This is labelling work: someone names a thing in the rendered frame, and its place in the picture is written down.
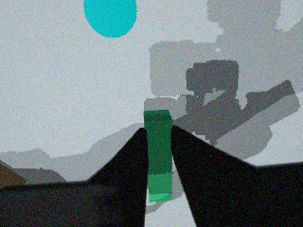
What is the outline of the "green rectangular post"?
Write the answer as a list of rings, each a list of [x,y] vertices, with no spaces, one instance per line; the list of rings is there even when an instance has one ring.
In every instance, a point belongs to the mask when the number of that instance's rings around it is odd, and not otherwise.
[[[172,152],[170,147],[173,120],[169,110],[144,111],[148,137],[149,202],[171,201]]]

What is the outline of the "cyan circle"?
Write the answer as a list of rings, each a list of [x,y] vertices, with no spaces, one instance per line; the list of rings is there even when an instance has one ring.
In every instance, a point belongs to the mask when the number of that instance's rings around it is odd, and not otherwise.
[[[90,26],[107,38],[128,32],[136,17],[134,0],[84,0],[83,6]]]

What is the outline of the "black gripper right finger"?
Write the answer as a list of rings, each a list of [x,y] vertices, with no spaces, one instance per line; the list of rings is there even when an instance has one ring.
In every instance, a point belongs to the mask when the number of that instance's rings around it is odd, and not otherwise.
[[[303,197],[303,162],[255,166],[178,126],[170,147],[196,227],[258,227],[269,201]]]

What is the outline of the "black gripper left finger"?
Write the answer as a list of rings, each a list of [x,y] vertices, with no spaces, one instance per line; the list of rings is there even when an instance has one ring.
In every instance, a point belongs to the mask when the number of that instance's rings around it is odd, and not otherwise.
[[[87,181],[0,188],[0,227],[145,227],[148,170],[139,128]]]

